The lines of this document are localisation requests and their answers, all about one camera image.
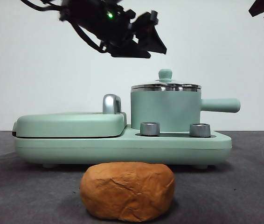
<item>white wall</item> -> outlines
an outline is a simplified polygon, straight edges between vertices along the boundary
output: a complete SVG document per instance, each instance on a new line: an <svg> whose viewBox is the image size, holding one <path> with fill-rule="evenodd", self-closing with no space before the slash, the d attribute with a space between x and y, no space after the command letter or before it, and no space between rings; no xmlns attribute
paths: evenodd
<svg viewBox="0 0 264 224"><path fill-rule="evenodd" d="M26 114L101 111L106 93L121 97L130 120L130 87L156 79L161 68L202 85L204 98L241 100L238 114L202 112L213 129L264 130L264 15L251 18L253 2L124 0L137 15L159 12L156 28L168 49L126 59L88 47L58 12L0 0L0 130Z"/></svg>

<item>mint green pot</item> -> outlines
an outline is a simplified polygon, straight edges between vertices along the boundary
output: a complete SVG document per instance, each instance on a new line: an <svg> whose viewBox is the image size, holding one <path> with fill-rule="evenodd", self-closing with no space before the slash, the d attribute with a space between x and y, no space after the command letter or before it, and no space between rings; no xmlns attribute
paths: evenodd
<svg viewBox="0 0 264 224"><path fill-rule="evenodd" d="M160 70L154 83L136 85L131 90L131 127L141 122L159 122L160 131L189 131L200 123L201 111L238 112L237 99L201 99L201 86L172 80L171 70Z"/></svg>

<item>mint green breakfast machine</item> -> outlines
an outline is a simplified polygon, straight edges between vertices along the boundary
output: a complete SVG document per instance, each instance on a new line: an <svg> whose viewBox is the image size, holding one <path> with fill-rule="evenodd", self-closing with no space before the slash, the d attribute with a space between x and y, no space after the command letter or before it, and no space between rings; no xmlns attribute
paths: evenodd
<svg viewBox="0 0 264 224"><path fill-rule="evenodd" d="M107 94L102 112L20 117L13 136L17 154L50 168L111 161L185 164L206 168L224 162L231 138L200 121L201 111L238 112L237 99L201 99L201 86L159 79L131 90L131 125L120 97Z"/></svg>

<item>appliance foot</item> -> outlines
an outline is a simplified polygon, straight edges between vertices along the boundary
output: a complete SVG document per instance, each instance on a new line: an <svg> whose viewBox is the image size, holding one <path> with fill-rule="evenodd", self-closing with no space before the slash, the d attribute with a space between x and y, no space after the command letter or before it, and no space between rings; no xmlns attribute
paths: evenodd
<svg viewBox="0 0 264 224"><path fill-rule="evenodd" d="M43 164L43 168L51 169L58 167L58 164Z"/></svg>
<svg viewBox="0 0 264 224"><path fill-rule="evenodd" d="M208 168L207 165L193 165L192 167L195 169L207 169Z"/></svg>

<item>glass lid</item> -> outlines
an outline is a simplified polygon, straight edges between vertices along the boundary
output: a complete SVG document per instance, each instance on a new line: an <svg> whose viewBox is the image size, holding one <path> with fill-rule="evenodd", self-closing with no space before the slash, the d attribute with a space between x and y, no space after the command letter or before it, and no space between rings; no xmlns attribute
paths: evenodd
<svg viewBox="0 0 264 224"><path fill-rule="evenodd" d="M170 69L161 69L159 71L159 79L145 84L134 85L131 87L131 89L133 90L139 88L154 88L154 87L182 87L182 88L201 89L200 85L179 82L177 80L172 79L172 76L173 76L173 72Z"/></svg>

